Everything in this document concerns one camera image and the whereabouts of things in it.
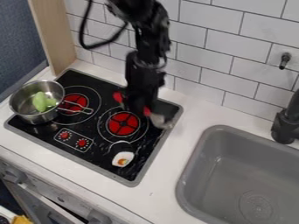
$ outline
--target black stovetop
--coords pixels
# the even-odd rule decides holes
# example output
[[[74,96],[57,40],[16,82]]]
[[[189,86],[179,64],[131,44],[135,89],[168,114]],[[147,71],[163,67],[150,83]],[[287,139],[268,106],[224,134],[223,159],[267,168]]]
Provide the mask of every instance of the black stovetop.
[[[7,128],[125,185],[135,186],[167,131],[157,129],[146,117],[124,111],[113,99],[113,93],[122,90],[121,87],[74,70],[66,71],[57,82],[65,88],[66,100],[94,112],[86,115],[61,111],[54,121],[42,125],[29,125],[13,116]],[[65,104],[64,108],[80,110],[72,104]],[[173,115],[180,110],[165,101],[159,101],[159,108]],[[135,154],[124,168],[112,165],[115,151],[111,145],[120,141],[130,143]]]

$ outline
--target faucet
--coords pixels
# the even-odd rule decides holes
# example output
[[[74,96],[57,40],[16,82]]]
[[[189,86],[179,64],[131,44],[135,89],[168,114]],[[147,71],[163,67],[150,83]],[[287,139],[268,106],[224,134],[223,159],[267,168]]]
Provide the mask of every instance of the faucet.
[[[288,107],[276,115],[271,131],[272,138],[280,144],[292,144],[299,139],[299,89]]]

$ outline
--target green food item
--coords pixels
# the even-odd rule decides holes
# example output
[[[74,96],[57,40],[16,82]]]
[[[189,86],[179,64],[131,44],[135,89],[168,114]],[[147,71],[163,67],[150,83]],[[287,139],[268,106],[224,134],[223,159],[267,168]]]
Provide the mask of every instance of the green food item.
[[[46,96],[43,92],[38,92],[33,97],[33,106],[39,112],[45,112],[46,110]]]
[[[47,107],[55,107],[56,106],[57,101],[52,98],[52,99],[46,99],[46,105]]]
[[[34,95],[32,103],[37,111],[43,113],[48,107],[55,107],[57,102],[53,98],[47,98],[45,93],[38,92]]]

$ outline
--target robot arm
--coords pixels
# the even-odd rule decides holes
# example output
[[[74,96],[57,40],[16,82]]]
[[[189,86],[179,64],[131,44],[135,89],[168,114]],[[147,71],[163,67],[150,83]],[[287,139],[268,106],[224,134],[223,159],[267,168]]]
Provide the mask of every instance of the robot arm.
[[[162,69],[167,64],[166,53],[170,50],[169,18],[166,9],[156,0],[108,0],[108,9],[115,16],[124,21],[124,25],[109,40],[86,45],[84,43],[84,29],[93,0],[89,0],[87,11],[80,27],[80,44],[87,50],[104,46],[117,40],[128,24],[132,24],[136,32],[136,51],[127,55],[126,80],[128,85],[122,93],[123,102],[127,109],[134,113],[150,118],[158,117],[153,123],[166,127],[172,117],[162,115],[156,107],[158,89],[164,85]]]

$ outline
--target sink basin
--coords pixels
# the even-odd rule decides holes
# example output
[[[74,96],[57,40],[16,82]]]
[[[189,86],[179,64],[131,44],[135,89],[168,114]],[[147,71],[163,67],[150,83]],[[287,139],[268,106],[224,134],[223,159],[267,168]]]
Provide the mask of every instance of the sink basin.
[[[207,129],[177,201],[209,224],[299,223],[299,150],[227,126]]]

